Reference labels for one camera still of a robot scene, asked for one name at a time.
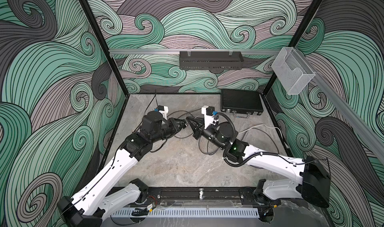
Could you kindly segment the clear acrylic wall holder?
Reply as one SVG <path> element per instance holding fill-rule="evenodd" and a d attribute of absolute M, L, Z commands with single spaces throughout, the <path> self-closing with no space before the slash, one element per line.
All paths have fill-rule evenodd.
<path fill-rule="evenodd" d="M 282 48 L 272 69 L 288 95 L 299 95 L 316 75 L 305 55 L 294 47 Z"/>

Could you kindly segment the black hard case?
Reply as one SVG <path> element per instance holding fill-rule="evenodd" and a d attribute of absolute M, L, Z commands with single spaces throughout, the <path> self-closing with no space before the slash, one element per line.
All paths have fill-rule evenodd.
<path fill-rule="evenodd" d="M 221 111 L 248 118 L 264 112 L 261 95 L 256 91 L 221 89 Z"/>

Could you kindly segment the aluminium rail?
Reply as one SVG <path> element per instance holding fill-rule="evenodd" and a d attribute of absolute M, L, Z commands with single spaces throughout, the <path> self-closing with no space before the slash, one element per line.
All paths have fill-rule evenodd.
<path fill-rule="evenodd" d="M 241 52 L 243 55 L 278 55 L 280 49 L 110 49 L 111 55 L 177 55 L 180 52 Z"/>
<path fill-rule="evenodd" d="M 327 58 L 319 54 L 305 56 L 300 50 L 303 66 L 315 74 L 313 81 L 322 89 L 328 100 L 340 111 L 349 124 L 354 128 L 355 133 L 375 154 L 381 163 L 384 162 L 384 133 L 376 123 L 366 123 L 354 110 L 352 100 L 367 96 L 363 92 L 363 84 L 358 83 L 357 76 L 350 72 L 350 69 L 339 71 L 337 66 Z"/>

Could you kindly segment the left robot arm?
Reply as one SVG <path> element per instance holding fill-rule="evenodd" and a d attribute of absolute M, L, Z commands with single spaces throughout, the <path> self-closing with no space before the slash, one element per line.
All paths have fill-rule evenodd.
<path fill-rule="evenodd" d="M 166 118 L 162 111 L 150 111 L 142 124 L 127 136 L 107 165 L 72 197 L 62 197 L 58 204 L 60 217 L 68 227 L 100 227 L 116 211 L 132 203 L 147 200 L 148 186 L 140 179 L 111 194 L 110 190 L 153 149 L 157 141 L 166 142 L 187 127 L 183 119 Z"/>

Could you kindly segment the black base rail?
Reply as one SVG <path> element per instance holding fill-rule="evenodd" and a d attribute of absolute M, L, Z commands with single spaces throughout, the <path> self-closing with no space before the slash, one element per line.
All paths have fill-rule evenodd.
<path fill-rule="evenodd" d="M 165 200 L 252 200 L 263 196 L 256 187 L 149 187 L 149 196 Z"/>

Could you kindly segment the aluminium rail back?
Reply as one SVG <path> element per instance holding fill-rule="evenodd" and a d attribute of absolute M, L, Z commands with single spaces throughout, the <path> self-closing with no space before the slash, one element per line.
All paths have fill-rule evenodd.
<path fill-rule="evenodd" d="M 110 49 L 111 55 L 177 55 L 180 52 L 241 52 L 243 55 L 278 55 L 280 49 Z"/>

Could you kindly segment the black wall shelf tray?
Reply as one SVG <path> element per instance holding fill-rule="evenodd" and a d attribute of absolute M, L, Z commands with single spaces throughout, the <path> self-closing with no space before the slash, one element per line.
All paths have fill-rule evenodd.
<path fill-rule="evenodd" d="M 240 70 L 244 58 L 239 51 L 181 51 L 179 67 L 181 70 L 208 70 L 221 73 L 224 70 Z"/>

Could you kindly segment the aluminium rail right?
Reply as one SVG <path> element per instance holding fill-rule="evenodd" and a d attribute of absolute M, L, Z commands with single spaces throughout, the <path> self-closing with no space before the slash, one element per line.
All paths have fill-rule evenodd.
<path fill-rule="evenodd" d="M 339 71 L 337 66 L 327 58 L 319 54 L 305 56 L 300 50 L 303 66 L 315 74 L 313 81 L 322 89 L 328 100 L 340 111 L 349 124 L 354 128 L 355 133 L 375 154 L 381 163 L 384 162 L 384 133 L 376 123 L 366 123 L 354 110 L 352 100 L 367 96 L 363 92 L 363 84 L 358 83 L 357 76 L 350 72 L 350 69 Z"/>

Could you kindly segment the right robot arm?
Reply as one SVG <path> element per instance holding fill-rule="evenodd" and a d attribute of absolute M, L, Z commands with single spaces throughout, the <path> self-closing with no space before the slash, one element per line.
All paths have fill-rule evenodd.
<path fill-rule="evenodd" d="M 312 156 L 291 158 L 262 150 L 237 138 L 238 132 L 232 120 L 224 113 L 187 117 L 194 138 L 205 138 L 223 150 L 227 165 L 239 168 L 249 165 L 284 176 L 280 181 L 262 181 L 258 190 L 269 200 L 303 199 L 320 207 L 330 206 L 331 175 Z"/>

